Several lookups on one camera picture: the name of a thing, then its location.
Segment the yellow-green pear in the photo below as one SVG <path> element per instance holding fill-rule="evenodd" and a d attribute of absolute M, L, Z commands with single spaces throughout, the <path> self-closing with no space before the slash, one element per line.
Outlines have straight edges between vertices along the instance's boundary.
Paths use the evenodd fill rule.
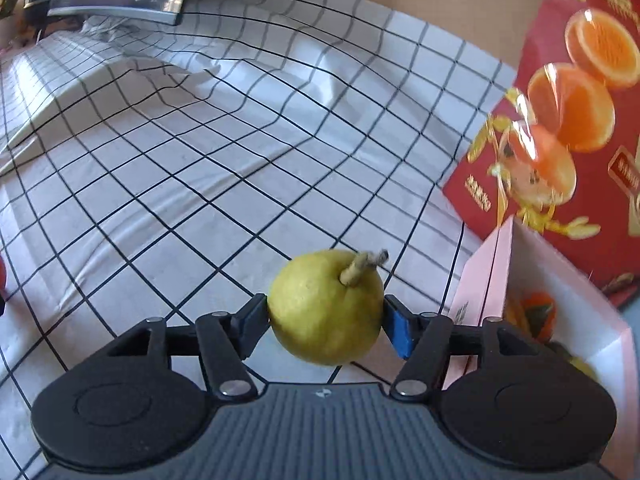
<path fill-rule="evenodd" d="M 326 249 L 291 260 L 267 297 L 280 344 L 317 365 L 343 365 L 365 356 L 381 331 L 384 286 L 378 268 L 387 259 L 385 249 Z"/>

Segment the tangerine with green leaf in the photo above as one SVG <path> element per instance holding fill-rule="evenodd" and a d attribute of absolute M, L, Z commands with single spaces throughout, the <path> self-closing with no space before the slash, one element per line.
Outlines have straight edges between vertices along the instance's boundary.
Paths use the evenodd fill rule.
<path fill-rule="evenodd" d="M 521 300 L 521 305 L 532 337 L 546 344 L 555 328 L 555 300 L 546 292 L 532 292 Z"/>

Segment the small yellow-orange citrus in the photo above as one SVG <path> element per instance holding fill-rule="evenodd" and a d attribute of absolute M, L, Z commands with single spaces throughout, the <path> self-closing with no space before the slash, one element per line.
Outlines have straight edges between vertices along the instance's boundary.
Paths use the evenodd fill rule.
<path fill-rule="evenodd" d="M 504 304 L 503 317 L 506 322 L 509 322 L 513 326 L 520 328 L 527 327 L 526 318 L 524 318 L 521 305 L 518 301 L 510 296 L 506 297 L 506 303 Z"/>

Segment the green pear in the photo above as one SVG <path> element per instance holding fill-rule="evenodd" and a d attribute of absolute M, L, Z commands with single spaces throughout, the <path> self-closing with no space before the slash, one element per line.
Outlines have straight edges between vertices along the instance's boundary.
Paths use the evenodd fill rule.
<path fill-rule="evenodd" d="M 559 341 L 549 341 L 546 343 L 546 347 L 553 351 L 555 354 L 560 356 L 566 362 L 572 364 L 575 368 L 583 372 L 585 375 L 595 380 L 596 382 L 599 380 L 596 371 L 593 369 L 591 365 L 589 365 L 586 361 L 581 359 L 579 356 L 574 356 L 573 353 L 570 353 L 567 348 L 565 348 Z"/>

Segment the pink cardboard box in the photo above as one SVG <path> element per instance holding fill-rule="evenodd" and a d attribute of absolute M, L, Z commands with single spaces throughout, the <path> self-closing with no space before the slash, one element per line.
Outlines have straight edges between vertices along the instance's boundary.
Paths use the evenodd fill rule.
<path fill-rule="evenodd" d="M 597 379 L 617 410 L 602 464 L 639 471 L 639 367 L 631 327 L 584 274 L 539 234 L 510 219 L 465 263 L 446 315 L 477 326 L 503 318 Z"/>

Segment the white black-grid tablecloth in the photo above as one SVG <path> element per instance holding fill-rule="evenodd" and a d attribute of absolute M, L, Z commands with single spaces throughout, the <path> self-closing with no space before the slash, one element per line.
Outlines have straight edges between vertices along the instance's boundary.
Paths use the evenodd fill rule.
<path fill-rule="evenodd" d="M 188 0 L 1 59 L 1 474 L 46 461 L 38 393 L 145 318 L 238 310 L 288 260 L 384 249 L 447 311 L 478 238 L 442 185 L 514 81 L 367 0 Z"/>

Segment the red egg packaging bag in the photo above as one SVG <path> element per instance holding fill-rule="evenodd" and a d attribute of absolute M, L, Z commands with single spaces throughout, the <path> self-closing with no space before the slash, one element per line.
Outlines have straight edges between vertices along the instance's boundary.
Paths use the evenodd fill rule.
<path fill-rule="evenodd" d="M 637 288 L 639 0 L 542 0 L 444 193 L 479 237 L 518 220 L 605 295 Z"/>

